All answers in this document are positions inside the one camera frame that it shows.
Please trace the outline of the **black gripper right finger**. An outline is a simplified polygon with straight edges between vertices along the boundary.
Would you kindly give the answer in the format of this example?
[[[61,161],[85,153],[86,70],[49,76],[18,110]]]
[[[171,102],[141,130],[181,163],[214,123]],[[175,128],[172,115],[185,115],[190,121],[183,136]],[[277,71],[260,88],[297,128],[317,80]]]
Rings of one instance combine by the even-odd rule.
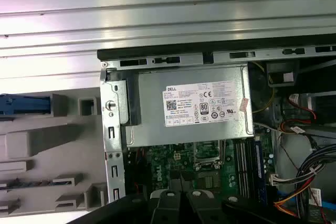
[[[182,174],[183,195],[194,215],[189,218],[190,223],[305,223],[275,207],[263,206],[240,195],[226,195],[219,200],[209,190],[186,186],[192,178],[188,173]]]

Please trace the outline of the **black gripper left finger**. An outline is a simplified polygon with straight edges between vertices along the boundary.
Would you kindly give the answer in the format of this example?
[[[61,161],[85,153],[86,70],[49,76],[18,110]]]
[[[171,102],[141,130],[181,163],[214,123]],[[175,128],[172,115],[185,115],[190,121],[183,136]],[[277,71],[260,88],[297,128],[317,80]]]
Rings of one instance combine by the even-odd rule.
[[[170,173],[167,189],[127,195],[70,223],[178,223],[181,205],[182,174]]]

